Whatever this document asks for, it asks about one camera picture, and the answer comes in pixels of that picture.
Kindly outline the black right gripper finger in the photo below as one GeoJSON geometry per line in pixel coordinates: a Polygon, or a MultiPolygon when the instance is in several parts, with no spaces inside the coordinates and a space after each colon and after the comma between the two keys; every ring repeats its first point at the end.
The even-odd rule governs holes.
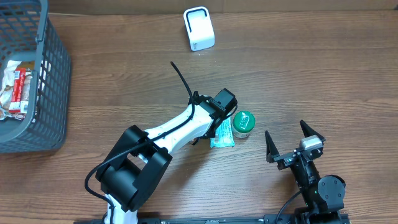
{"type": "Polygon", "coordinates": [[[266,138],[266,161],[268,163],[273,163],[275,162],[275,158],[279,157],[280,154],[271,138],[271,135],[269,134],[268,131],[265,132],[265,138],[266,138]]]}
{"type": "Polygon", "coordinates": [[[310,136],[317,136],[322,142],[326,141],[326,139],[321,134],[312,129],[304,120],[300,120],[300,127],[302,129],[303,135],[306,138],[310,136]]]}

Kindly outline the green lid jar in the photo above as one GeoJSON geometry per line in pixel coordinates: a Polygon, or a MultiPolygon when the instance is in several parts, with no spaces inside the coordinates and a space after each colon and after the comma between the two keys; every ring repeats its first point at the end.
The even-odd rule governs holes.
{"type": "Polygon", "coordinates": [[[237,138],[246,138],[254,129],[256,119],[250,111],[238,112],[232,120],[232,132],[237,138]]]}

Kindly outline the teal wet wipes pack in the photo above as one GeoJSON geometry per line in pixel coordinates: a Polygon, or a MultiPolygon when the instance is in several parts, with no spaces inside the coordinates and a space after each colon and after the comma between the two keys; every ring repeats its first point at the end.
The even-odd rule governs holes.
{"type": "Polygon", "coordinates": [[[231,127],[231,118],[228,118],[222,122],[222,124],[216,129],[214,138],[210,139],[210,147],[221,148],[221,147],[234,147],[235,142],[233,139],[233,132],[231,127]]]}

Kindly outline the red snack stick packet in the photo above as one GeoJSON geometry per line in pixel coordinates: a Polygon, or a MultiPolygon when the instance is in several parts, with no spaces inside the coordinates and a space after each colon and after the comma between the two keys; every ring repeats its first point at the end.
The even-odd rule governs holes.
{"type": "Polygon", "coordinates": [[[9,106],[10,113],[19,113],[21,110],[21,97],[26,71],[26,68],[17,68],[14,71],[14,86],[12,92],[12,100],[9,106]]]}

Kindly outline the brown white snack bag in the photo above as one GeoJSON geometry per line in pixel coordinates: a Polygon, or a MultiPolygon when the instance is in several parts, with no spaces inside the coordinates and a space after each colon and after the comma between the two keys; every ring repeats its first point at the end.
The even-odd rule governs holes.
{"type": "Polygon", "coordinates": [[[4,76],[2,78],[1,88],[1,121],[12,118],[16,120],[23,120],[28,111],[29,96],[30,96],[30,81],[32,79],[32,70],[34,62],[21,62],[10,60],[7,67],[4,69],[4,76]],[[10,113],[9,106],[12,100],[12,92],[14,86],[14,71],[17,68],[26,68],[26,75],[24,80],[24,87],[21,97],[21,110],[19,113],[10,113]]]}

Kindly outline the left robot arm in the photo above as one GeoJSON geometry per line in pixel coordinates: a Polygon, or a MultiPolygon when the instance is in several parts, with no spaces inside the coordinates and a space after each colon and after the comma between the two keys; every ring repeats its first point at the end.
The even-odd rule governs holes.
{"type": "Polygon", "coordinates": [[[212,138],[231,116],[237,99],[227,89],[214,98],[194,92],[187,108],[170,121],[147,130],[129,127],[95,172],[108,211],[103,223],[137,223],[137,211],[165,174],[172,152],[191,140],[212,138]]]}

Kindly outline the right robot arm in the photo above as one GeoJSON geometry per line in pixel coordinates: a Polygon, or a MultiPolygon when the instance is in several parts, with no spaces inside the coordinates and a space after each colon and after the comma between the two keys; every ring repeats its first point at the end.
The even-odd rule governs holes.
{"type": "Polygon", "coordinates": [[[274,223],[347,224],[349,216],[340,213],[345,206],[346,182],[338,175],[321,177],[314,163],[323,155],[326,139],[304,120],[300,120],[300,126],[304,138],[300,140],[299,147],[283,155],[279,154],[269,132],[265,132],[266,161],[276,162],[279,170],[289,168],[298,186],[298,192],[270,220],[274,223]],[[305,206],[283,216],[285,208],[299,195],[303,197],[305,206]]]}

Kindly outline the white barcode scanner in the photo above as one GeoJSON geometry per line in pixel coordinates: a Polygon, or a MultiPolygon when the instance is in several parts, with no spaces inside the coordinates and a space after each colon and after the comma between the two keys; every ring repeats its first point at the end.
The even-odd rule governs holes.
{"type": "Polygon", "coordinates": [[[215,44],[215,33],[208,9],[204,6],[187,9],[183,13],[191,51],[208,49],[215,44]]]}

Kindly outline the grey plastic mesh basket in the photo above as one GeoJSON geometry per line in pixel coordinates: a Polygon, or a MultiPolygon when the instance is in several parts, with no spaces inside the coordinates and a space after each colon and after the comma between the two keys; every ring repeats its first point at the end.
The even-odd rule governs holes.
{"type": "Polygon", "coordinates": [[[56,150],[67,129],[72,64],[48,17],[46,0],[1,1],[1,70],[33,62],[24,119],[1,121],[1,153],[56,150]]]}

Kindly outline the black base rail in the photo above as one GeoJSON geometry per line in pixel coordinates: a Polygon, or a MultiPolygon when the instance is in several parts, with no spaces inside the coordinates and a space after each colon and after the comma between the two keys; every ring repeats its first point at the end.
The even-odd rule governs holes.
{"type": "MultiPolygon", "coordinates": [[[[263,217],[234,217],[234,218],[181,218],[181,219],[160,219],[138,218],[138,224],[273,224],[277,215],[264,215],[263,217]]],[[[341,215],[343,224],[350,224],[348,214],[341,215]]],[[[283,214],[279,217],[278,223],[295,223],[293,215],[283,214]]],[[[85,220],[73,222],[74,224],[100,224],[101,220],[85,220]]]]}

